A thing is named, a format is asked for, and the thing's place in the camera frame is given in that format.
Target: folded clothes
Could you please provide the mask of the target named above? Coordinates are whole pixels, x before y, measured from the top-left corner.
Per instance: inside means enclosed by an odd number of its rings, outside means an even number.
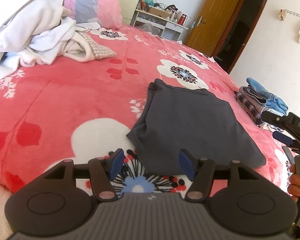
[[[255,108],[255,106],[250,103],[248,101],[248,99],[240,92],[234,91],[234,94],[236,96],[236,100],[238,102],[238,104],[246,111],[246,113],[248,115],[250,115],[250,117],[252,118],[252,120],[254,120],[257,124],[257,126],[259,126],[262,129],[266,129],[266,130],[270,130],[272,132],[274,131],[279,131],[279,132],[283,132],[283,130],[281,130],[280,128],[269,124],[267,122],[263,122],[263,120],[261,119],[261,114],[257,111],[257,109]],[[269,107],[265,107],[264,111],[271,111],[273,109],[270,109]]]
[[[270,107],[270,108],[273,108],[274,110],[277,110],[281,113],[281,115],[287,115],[287,112],[286,110],[282,109],[277,103],[276,101],[273,101],[273,100],[270,100],[268,98],[265,98],[264,96],[256,93],[252,88],[250,87],[241,87],[240,88],[242,93],[244,95],[247,95],[249,96],[250,98],[253,98],[257,101],[257,103],[263,107]]]
[[[268,99],[268,103],[266,104],[267,106],[272,107],[271,102],[274,102],[279,106],[280,109],[287,112],[288,106],[281,98],[277,97],[275,94],[268,92],[262,85],[260,85],[253,78],[247,78],[247,83],[249,84],[248,86],[252,88],[257,94],[262,95]]]
[[[248,100],[248,101],[256,108],[256,110],[258,111],[258,113],[261,114],[261,113],[263,112],[263,110],[266,108],[266,106],[260,104],[259,101],[258,101],[256,98],[254,98],[254,97],[248,95],[248,94],[244,91],[244,88],[245,88],[245,87],[240,87],[240,88],[239,88],[239,92],[240,92],[242,95],[244,95],[244,97],[245,97],[245,98],[246,98],[246,99],[247,99],[247,100]]]
[[[256,124],[262,124],[263,121],[261,119],[261,114],[254,107],[252,103],[250,103],[247,98],[242,95],[242,93],[234,91],[234,94],[237,98],[238,104],[251,116],[251,118],[256,122]]]
[[[239,160],[253,169],[266,164],[228,102],[206,89],[173,87],[160,79],[150,83],[144,111],[127,137],[149,174],[183,174],[178,161],[183,148],[216,164]]]

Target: doorway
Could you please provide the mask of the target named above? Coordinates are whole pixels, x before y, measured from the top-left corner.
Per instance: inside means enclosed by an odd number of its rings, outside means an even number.
[[[239,0],[212,56],[230,73],[247,44],[267,0]]]

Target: door handle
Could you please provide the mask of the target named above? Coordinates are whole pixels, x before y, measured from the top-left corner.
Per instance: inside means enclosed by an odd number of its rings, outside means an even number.
[[[197,19],[197,21],[198,21],[197,27],[199,27],[201,23],[206,24],[206,23],[202,20],[202,18],[203,18],[203,17],[201,16],[201,17],[199,17],[199,18]]]

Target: hand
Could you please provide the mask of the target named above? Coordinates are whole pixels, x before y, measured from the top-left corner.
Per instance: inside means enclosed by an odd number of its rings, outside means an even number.
[[[295,174],[296,166],[293,164],[290,167],[290,171],[293,173],[290,178],[290,185],[288,186],[288,193],[292,195],[292,199],[297,202],[300,197],[300,176]]]

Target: floral bedsheet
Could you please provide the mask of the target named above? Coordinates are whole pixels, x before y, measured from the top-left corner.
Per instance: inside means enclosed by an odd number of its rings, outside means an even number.
[[[149,83],[160,78],[173,86],[206,88],[228,101],[266,157],[257,172],[286,191],[288,160],[281,143],[241,109],[233,93],[238,87],[212,58],[131,26],[90,35],[117,56],[87,63],[58,57],[52,65],[20,68],[0,80],[1,185],[15,192],[63,159],[87,163],[122,148],[124,166],[113,182],[119,195],[184,194],[191,184],[185,176],[146,174],[125,136],[144,109]],[[77,185],[91,193],[88,180]],[[213,191],[225,185],[218,181]]]

